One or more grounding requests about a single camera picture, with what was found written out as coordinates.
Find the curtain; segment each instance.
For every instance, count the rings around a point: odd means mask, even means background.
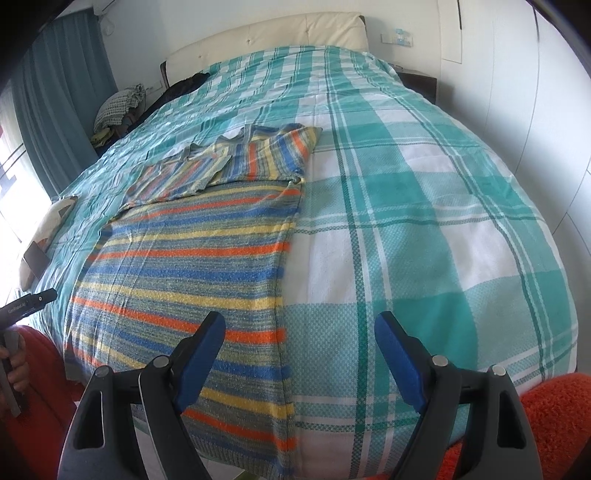
[[[97,160],[96,113],[117,91],[91,9],[58,18],[33,42],[12,77],[23,143],[54,197]]]

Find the orange fuzzy fabric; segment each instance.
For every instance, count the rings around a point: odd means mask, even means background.
[[[591,377],[554,378],[525,393],[521,403],[534,433],[544,480],[561,480],[591,437]],[[461,442],[448,448],[437,480],[452,480],[461,449]]]

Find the plaid bedspread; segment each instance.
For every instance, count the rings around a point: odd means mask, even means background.
[[[80,199],[40,286],[61,296],[36,317],[56,344],[72,331],[70,292],[136,165],[245,124],[299,122],[323,133],[282,284],[296,475],[388,472],[406,445],[417,416],[373,339],[382,310],[460,367],[501,363],[520,391],[574,370],[576,314],[544,219],[486,145],[389,65],[336,47],[286,47],[210,72],[65,192]]]

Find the headboard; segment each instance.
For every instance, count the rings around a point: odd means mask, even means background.
[[[334,45],[368,51],[365,19],[358,12],[321,12],[244,25],[177,50],[160,65],[160,72],[168,88],[219,61],[288,45]]]

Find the bedside table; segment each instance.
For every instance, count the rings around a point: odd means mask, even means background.
[[[416,70],[407,70],[390,64],[396,70],[402,84],[423,95],[433,105],[437,98],[437,79]]]

